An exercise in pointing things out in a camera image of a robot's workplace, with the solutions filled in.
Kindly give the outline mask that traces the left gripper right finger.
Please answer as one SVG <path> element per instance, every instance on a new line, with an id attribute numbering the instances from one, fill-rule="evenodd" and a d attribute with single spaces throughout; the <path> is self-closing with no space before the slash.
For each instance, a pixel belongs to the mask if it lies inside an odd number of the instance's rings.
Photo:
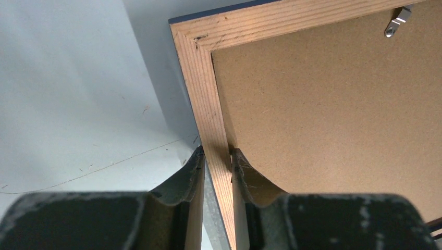
<path id="1" fill-rule="evenodd" d="M 237 249 L 436 249 L 415 207 L 396 194 L 288 193 L 231 152 Z"/>

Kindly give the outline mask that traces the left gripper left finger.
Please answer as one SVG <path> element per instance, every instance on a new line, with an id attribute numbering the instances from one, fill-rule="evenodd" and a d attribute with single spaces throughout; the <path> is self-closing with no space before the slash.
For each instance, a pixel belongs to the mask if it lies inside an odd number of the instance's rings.
<path id="1" fill-rule="evenodd" d="M 1 249 L 200 249 L 205 157 L 150 191 L 36 192 L 1 220 Z"/>

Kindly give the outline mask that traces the brown backing board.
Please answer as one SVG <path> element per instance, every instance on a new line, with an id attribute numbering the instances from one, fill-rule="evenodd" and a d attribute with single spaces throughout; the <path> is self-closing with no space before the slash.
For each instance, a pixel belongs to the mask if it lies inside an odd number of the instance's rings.
<path id="1" fill-rule="evenodd" d="M 395 193 L 441 217 L 441 1 L 212 54 L 229 144 L 290 193 Z"/>

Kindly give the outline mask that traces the metal retaining clip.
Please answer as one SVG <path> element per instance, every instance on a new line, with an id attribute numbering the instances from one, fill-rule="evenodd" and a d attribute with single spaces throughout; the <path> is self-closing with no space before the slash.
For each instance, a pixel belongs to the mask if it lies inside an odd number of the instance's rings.
<path id="1" fill-rule="evenodd" d="M 392 16 L 392 19 L 388 23 L 385 31 L 384 31 L 384 37 L 391 38 L 395 35 L 398 28 L 407 22 L 407 20 L 412 15 L 412 8 L 414 7 L 414 4 L 405 5 L 400 8 L 397 8 Z"/>

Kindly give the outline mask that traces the wooden picture frame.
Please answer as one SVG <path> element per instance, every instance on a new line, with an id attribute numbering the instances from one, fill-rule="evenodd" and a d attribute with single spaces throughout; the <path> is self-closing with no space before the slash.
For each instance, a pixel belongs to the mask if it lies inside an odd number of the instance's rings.
<path id="1" fill-rule="evenodd" d="M 421 2 L 424 1 L 252 1 L 170 20 L 217 201 L 234 249 L 237 248 L 231 152 L 236 147 L 228 141 L 212 54 L 234 46 L 390 11 L 385 31 L 397 8 Z M 427 225 L 441 222 L 441 217 L 426 221 L 415 209 Z"/>

